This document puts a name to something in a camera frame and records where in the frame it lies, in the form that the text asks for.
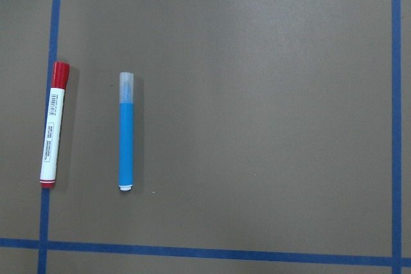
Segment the blue pen white cap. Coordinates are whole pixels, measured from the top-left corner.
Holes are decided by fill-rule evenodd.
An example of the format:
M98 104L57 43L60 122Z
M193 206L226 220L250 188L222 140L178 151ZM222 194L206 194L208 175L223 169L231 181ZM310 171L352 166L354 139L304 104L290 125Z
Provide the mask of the blue pen white cap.
M134 181L134 75L119 74L119 178L120 191L130 191Z

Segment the red pen white body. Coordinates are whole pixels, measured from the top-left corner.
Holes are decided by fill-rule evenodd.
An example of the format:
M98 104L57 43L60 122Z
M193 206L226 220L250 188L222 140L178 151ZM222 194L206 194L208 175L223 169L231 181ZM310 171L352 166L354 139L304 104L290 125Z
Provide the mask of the red pen white body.
M52 188L56 182L64 97L69 72L69 64L65 62L54 62L40 171L40 186L42 188Z

